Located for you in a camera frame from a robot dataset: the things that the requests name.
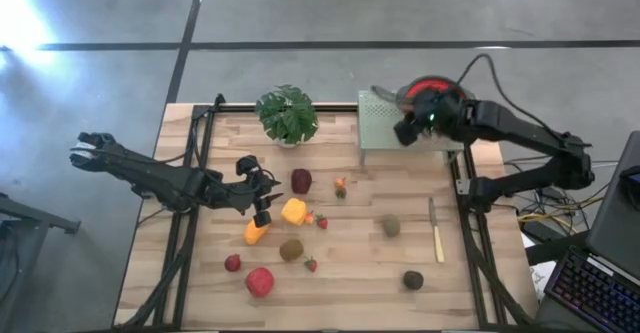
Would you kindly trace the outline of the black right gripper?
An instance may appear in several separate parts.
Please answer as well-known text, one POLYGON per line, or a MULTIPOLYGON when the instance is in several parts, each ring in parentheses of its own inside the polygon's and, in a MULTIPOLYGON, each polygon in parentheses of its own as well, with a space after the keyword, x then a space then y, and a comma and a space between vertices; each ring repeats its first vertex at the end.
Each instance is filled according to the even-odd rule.
POLYGON ((474 141, 475 133, 465 116, 471 99, 465 99, 456 114, 434 115, 422 110, 422 102, 413 105, 413 119, 405 117, 393 126, 397 140, 402 146, 410 146, 418 134, 437 134, 453 141, 474 141))

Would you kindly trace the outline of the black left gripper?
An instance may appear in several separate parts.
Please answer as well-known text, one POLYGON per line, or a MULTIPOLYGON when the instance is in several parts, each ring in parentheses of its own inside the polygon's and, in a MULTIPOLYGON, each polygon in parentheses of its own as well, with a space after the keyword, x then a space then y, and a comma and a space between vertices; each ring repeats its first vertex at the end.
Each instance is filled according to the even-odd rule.
POLYGON ((257 213, 253 217, 257 228, 268 226, 271 215, 266 211, 272 202, 282 193, 271 194, 274 187, 274 176, 269 171, 255 170, 246 175, 244 181, 224 183, 222 193, 218 197, 218 205, 223 208, 234 208, 241 214, 254 206, 257 213))

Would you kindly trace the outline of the yellow bell pepper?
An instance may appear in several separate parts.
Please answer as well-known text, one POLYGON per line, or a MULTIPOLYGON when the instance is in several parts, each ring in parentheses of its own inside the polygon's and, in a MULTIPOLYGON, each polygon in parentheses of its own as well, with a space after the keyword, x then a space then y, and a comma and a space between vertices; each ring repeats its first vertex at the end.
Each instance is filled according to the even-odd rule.
POLYGON ((281 210, 283 220, 294 224, 302 225, 307 216, 307 205, 304 201, 297 198, 290 198, 281 210))

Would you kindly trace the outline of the orange carrot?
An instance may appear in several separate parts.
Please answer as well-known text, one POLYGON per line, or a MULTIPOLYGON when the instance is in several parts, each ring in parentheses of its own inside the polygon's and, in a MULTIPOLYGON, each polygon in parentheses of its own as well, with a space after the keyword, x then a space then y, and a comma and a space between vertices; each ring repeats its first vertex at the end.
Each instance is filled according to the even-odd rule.
POLYGON ((250 220, 244 230, 243 238, 247 245, 256 245, 269 231, 270 225, 257 227, 254 220, 250 220))

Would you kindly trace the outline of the dark red apple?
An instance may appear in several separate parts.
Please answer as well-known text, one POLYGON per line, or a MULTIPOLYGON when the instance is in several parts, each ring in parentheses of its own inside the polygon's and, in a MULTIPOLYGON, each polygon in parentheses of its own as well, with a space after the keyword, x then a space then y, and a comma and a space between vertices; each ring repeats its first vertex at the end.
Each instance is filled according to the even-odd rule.
POLYGON ((311 173, 306 169, 294 169, 291 174, 291 189, 295 194, 307 194, 313 178, 311 173))

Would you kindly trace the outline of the brown kiwi fruit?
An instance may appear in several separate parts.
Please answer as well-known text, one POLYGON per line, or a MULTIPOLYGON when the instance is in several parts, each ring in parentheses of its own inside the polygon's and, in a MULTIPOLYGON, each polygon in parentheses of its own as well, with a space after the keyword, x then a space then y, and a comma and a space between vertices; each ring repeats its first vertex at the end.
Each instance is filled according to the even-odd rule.
POLYGON ((304 246, 299 239, 289 239, 279 247, 279 254, 283 261, 298 259, 304 253, 304 246))
POLYGON ((400 234, 401 223, 394 214, 386 214, 381 220, 382 229, 388 238, 394 238, 400 234))

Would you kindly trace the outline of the red and grey colander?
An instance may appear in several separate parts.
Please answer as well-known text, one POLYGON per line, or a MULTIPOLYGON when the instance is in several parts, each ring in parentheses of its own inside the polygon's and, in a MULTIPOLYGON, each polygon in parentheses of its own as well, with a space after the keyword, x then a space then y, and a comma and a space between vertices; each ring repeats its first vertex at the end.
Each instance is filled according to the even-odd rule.
POLYGON ((398 105, 410 106, 418 102, 439 102, 443 99, 459 102, 474 98, 475 96, 470 91, 459 86, 450 78, 427 75, 399 88, 393 101, 398 105))

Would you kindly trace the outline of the dark avocado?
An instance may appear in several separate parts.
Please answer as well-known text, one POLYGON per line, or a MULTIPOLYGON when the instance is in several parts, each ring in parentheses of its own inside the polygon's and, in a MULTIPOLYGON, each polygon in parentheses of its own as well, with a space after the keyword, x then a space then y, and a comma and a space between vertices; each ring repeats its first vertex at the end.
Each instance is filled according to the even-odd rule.
POLYGON ((418 271, 408 270, 403 274, 402 282, 406 289, 417 291, 424 284, 424 276, 418 271))

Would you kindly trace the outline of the large red fruit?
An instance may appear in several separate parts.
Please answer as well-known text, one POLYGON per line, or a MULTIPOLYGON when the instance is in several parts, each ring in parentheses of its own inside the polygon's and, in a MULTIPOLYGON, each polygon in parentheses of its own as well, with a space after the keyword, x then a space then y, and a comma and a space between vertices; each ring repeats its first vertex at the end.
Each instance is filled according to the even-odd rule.
POLYGON ((274 284, 273 274, 265 267, 252 270, 245 278, 245 286, 254 298, 266 297, 273 289, 274 284))

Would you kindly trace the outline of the green perforated metal shelf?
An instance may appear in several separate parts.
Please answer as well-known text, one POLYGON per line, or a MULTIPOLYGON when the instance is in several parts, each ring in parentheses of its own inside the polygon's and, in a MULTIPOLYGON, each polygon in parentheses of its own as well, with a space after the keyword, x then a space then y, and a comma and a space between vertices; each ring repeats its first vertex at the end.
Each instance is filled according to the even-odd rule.
POLYGON ((462 143, 427 133, 420 133, 417 141, 412 145, 402 146, 395 135, 393 126, 404 117, 404 114, 394 103, 388 102, 370 91, 361 90, 358 93, 357 111, 361 167, 365 165, 367 153, 372 150, 452 152, 453 157, 464 150, 462 143))

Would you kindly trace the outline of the potted green plant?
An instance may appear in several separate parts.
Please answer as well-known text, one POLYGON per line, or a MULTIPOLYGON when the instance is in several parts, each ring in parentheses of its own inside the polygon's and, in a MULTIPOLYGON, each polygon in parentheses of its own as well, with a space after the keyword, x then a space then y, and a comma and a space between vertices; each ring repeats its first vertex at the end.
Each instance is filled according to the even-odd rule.
POLYGON ((265 134, 283 148, 309 141, 319 129, 312 100, 293 85, 279 85, 262 95, 255 113, 265 134))

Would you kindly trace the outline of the black side desk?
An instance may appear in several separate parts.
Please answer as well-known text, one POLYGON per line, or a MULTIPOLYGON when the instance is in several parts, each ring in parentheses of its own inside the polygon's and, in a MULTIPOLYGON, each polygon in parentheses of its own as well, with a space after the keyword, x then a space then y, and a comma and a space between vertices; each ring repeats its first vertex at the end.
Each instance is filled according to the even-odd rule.
POLYGON ((586 230, 571 236, 528 247, 526 249, 528 265, 535 266, 541 263, 557 261, 570 250, 578 251, 581 256, 588 256, 591 253, 587 247, 587 238, 590 233, 590 230, 586 230))

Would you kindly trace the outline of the white paper sheet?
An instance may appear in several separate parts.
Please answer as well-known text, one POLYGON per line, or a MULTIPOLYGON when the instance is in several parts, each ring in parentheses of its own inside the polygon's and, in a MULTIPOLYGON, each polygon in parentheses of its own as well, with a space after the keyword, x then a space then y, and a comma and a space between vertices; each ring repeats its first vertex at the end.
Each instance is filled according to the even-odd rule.
POLYGON ((538 301, 544 297, 544 288, 556 266, 555 261, 543 262, 529 267, 538 301))

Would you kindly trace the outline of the dark grey metal bench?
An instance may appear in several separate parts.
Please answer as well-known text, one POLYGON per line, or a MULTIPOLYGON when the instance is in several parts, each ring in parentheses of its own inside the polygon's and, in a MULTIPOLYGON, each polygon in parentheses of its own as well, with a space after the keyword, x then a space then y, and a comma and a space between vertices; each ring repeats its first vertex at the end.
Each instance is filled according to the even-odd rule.
POLYGON ((8 333, 50 229, 76 234, 69 220, 12 200, 0 193, 0 333, 8 333))

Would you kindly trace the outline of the laptop with backlit keyboard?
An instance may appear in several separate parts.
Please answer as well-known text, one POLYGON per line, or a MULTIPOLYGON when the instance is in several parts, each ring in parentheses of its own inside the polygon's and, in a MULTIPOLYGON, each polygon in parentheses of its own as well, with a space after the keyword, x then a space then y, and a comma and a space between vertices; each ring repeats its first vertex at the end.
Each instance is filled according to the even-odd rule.
POLYGON ((640 131, 630 134, 587 238, 556 263, 535 322, 570 332, 640 333, 640 212, 619 174, 640 165, 640 131))

